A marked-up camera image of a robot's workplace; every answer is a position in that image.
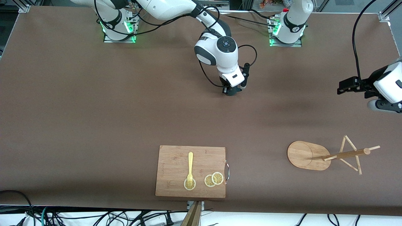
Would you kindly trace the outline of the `wooden mug rack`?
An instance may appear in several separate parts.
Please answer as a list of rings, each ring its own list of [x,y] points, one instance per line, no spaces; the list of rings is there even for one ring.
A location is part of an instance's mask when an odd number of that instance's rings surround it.
[[[295,141],[287,148],[289,162],[305,170],[323,171],[329,168],[332,161],[340,160],[348,167],[362,175],[360,156],[367,156],[373,150],[380,149],[380,146],[357,149],[347,135],[343,136],[340,150],[336,154],[330,154],[327,148],[316,143]]]

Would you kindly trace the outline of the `yellow plastic fork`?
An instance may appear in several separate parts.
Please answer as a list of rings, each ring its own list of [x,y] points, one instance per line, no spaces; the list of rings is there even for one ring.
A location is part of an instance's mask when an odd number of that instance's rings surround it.
[[[189,152],[188,153],[188,175],[187,175],[187,179],[186,179],[188,188],[190,188],[190,186],[193,185],[192,167],[193,167],[193,153]]]

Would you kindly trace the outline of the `bamboo cutting board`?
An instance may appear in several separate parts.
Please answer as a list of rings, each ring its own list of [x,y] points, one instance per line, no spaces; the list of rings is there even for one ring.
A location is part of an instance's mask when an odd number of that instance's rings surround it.
[[[193,153],[193,190],[184,188],[188,175],[188,153]],[[224,199],[226,197],[226,148],[161,145],[155,195],[171,198]],[[214,185],[211,175],[220,172],[224,181]]]

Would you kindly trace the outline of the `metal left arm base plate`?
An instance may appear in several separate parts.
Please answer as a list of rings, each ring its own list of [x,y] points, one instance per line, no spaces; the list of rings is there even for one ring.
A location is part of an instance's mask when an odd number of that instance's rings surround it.
[[[267,19],[268,23],[268,33],[269,33],[269,45],[270,47],[302,47],[302,36],[294,43],[284,43],[274,36],[274,31],[280,29],[279,19]]]

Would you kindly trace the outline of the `aluminium frame bracket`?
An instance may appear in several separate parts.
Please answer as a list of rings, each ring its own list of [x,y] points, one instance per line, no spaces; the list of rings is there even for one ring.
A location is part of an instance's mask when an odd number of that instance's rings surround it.
[[[19,13],[27,13],[29,11],[32,2],[30,0],[13,0],[16,6],[19,8]]]
[[[396,12],[396,10],[402,6],[402,0],[392,0],[388,6],[385,7],[382,11],[378,13],[378,19],[380,22],[389,21],[389,16]]]

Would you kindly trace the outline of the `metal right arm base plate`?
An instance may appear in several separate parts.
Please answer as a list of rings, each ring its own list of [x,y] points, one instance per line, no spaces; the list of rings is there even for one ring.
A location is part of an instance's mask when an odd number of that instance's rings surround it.
[[[104,32],[104,43],[135,43],[138,31],[139,18],[134,17],[131,12],[122,14],[122,18],[116,23],[115,27],[110,30],[105,28],[101,23]]]

